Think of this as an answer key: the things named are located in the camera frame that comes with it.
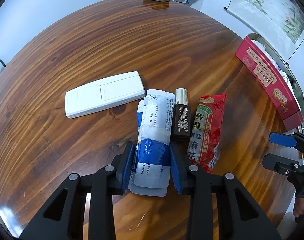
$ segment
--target bottle label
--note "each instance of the bottle label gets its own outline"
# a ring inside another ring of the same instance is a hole
[[[178,109],[178,129],[177,132],[188,133],[189,113],[186,107],[180,106]]]

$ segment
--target screw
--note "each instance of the screw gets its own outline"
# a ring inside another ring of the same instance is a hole
[[[69,180],[76,180],[77,179],[77,174],[76,173],[72,173],[69,176]]]
[[[225,174],[225,177],[226,177],[227,179],[234,179],[234,175],[233,175],[232,173],[227,173],[227,174]]]
[[[108,165],[108,166],[105,166],[105,171],[113,171],[114,170],[114,166],[112,165]]]
[[[190,165],[190,166],[189,166],[189,170],[190,170],[190,171],[197,171],[198,169],[199,169],[199,167],[196,166],[196,165]]]

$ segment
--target wooden table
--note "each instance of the wooden table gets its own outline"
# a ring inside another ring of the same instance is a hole
[[[298,154],[268,142],[271,131],[285,128],[234,55],[240,43],[201,12],[150,0],[105,0],[36,36],[0,75],[0,213],[11,232],[21,232],[68,174],[94,173],[122,153],[126,141],[136,141],[138,101],[76,119],[64,111],[66,91],[135,70],[146,90],[188,89],[193,112],[201,95],[227,93],[214,173],[233,172],[278,224],[294,188],[261,160],[267,153]],[[128,193],[114,203],[118,239],[184,238],[189,196],[172,184],[163,198]],[[216,212],[214,224],[217,237]]]

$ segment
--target blue gripper pad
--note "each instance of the blue gripper pad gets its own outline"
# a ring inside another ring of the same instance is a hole
[[[297,145],[297,141],[294,139],[293,136],[276,132],[270,133],[269,141],[274,144],[282,145],[289,148]]]
[[[170,144],[170,153],[171,153],[171,173],[172,173],[174,187],[178,191],[178,193],[181,194],[182,185],[181,185],[180,170],[179,170],[179,166],[176,162],[176,158],[175,158],[171,144]]]
[[[127,190],[128,186],[129,186],[134,152],[135,152],[134,143],[128,142],[125,147],[124,153],[123,153],[123,154],[128,153],[128,156],[126,158],[125,165],[124,165],[124,170],[122,173],[122,191],[123,191],[123,193]]]

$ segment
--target small perfume bottle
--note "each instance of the small perfume bottle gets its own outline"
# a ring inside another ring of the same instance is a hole
[[[184,88],[175,90],[171,138],[175,141],[190,139],[191,107],[188,106],[188,91]]]

